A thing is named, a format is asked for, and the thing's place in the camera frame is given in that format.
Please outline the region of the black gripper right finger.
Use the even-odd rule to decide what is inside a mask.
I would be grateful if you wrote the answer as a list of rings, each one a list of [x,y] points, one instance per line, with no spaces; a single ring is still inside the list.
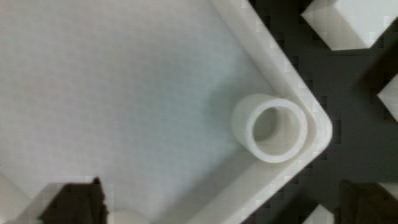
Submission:
[[[398,224],[398,200],[377,183],[342,181],[338,224]]]

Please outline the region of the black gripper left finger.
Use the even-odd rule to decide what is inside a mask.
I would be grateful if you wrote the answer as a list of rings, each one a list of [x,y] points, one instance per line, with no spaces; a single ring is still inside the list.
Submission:
[[[107,224],[107,216],[100,178],[66,184],[40,216],[43,224]]]

